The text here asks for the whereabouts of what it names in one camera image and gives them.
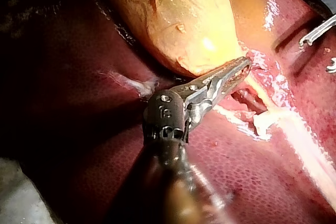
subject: metal jaw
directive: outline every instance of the metal jaw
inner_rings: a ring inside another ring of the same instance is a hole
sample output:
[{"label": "metal jaw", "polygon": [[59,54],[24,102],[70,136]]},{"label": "metal jaw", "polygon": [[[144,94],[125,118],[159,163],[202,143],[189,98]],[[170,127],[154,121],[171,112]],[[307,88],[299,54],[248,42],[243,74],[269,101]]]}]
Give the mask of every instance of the metal jaw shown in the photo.
[{"label": "metal jaw", "polygon": [[156,92],[144,112],[145,142],[169,138],[188,143],[189,131],[247,77],[251,64],[240,57],[187,84]]},{"label": "metal jaw", "polygon": [[189,131],[247,77],[251,64],[240,57],[187,84],[158,91],[148,102],[143,117],[144,146],[156,146],[161,166],[174,171],[190,192],[196,187],[185,149]]}]

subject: metal clip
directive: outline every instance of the metal clip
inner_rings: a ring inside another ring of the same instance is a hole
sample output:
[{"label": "metal clip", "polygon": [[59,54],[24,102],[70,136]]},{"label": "metal clip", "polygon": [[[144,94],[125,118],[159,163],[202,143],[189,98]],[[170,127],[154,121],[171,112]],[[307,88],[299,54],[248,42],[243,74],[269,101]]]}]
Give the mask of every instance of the metal clip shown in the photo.
[{"label": "metal clip", "polygon": [[327,66],[326,72],[336,73],[336,58],[331,58],[331,66]]},{"label": "metal clip", "polygon": [[313,29],[310,33],[303,36],[300,41],[300,47],[303,47],[305,43],[309,46],[313,45],[313,42],[321,37],[326,31],[328,31],[333,26],[336,26],[336,14],[333,15],[331,18],[324,21],[321,25]]}]

